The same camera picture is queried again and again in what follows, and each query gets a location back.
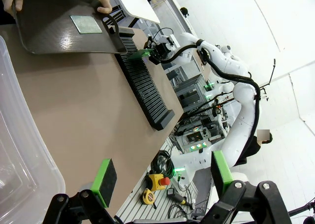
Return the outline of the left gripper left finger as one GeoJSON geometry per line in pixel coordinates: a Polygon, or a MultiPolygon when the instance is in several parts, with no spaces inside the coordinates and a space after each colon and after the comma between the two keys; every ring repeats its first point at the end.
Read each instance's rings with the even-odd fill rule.
{"type": "Polygon", "coordinates": [[[113,224],[108,214],[111,197],[117,181],[112,159],[104,159],[90,188],[70,197],[65,193],[53,196],[49,205],[50,224],[113,224]]]}

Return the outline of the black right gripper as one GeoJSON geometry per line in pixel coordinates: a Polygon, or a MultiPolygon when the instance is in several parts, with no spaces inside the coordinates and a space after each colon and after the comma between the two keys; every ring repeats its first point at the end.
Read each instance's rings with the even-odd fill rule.
{"type": "Polygon", "coordinates": [[[149,60],[154,64],[160,64],[162,60],[167,59],[169,53],[171,52],[166,43],[160,43],[157,45],[151,36],[149,36],[147,40],[147,49],[156,49],[156,54],[150,54],[149,56],[149,60]]]}

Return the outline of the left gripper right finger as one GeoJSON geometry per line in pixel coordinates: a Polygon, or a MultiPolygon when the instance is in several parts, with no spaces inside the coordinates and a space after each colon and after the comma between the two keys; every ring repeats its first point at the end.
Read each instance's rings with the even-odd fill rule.
{"type": "Polygon", "coordinates": [[[211,174],[219,200],[206,214],[208,224],[230,224],[238,212],[248,212],[256,224],[292,223],[277,185],[262,181],[257,186],[236,180],[222,151],[211,154],[211,174]]]}

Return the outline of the person's left hand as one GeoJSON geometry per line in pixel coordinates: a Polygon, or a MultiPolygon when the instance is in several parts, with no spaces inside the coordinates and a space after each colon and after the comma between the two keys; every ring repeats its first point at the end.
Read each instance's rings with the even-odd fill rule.
{"type": "Polygon", "coordinates": [[[97,11],[103,14],[109,14],[112,12],[112,6],[110,0],[98,0],[101,6],[97,8],[97,11]]]}

